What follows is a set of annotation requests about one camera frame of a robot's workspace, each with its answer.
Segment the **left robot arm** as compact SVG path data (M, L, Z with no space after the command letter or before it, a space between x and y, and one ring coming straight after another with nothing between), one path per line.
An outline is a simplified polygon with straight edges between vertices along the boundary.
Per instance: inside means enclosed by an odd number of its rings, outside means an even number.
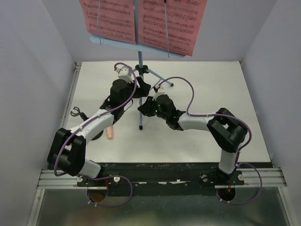
M148 96L150 89L141 77L134 81L115 80L110 95L92 117L76 127L60 128L56 132L47 157L48 164L54 170L62 170L63 174L87 176L92 185L101 185L104 174L99 164L86 159L86 145L121 118L129 101Z

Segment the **black microphone stand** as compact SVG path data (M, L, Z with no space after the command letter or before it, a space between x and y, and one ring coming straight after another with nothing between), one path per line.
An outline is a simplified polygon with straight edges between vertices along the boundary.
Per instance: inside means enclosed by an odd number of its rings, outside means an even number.
M70 111L70 115L72 117L77 117L79 116L83 121L88 120L89 118L86 116L86 114L84 112L82 112L77 106L73 107L73 109ZM92 141L95 141L97 139L99 139L101 136L103 135L103 130L101 132L99 132L93 139L91 139Z

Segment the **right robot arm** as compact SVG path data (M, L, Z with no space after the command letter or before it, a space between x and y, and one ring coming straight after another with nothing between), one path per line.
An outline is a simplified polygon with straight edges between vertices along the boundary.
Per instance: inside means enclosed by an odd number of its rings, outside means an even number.
M236 118L228 109L221 108L215 113L193 115L177 110L172 99L166 94L147 97L138 111L147 117L156 116L165 120L169 128L178 131L208 131L221 148L221 159L216 173L217 181L223 185L233 180L233 172L237 168L238 152L250 128L242 120Z

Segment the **pink microphone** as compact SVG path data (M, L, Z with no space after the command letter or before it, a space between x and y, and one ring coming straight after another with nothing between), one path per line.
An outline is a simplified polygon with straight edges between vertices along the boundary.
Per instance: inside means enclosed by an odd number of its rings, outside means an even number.
M113 126L109 126L106 128L106 134L109 140L112 140L114 138Z

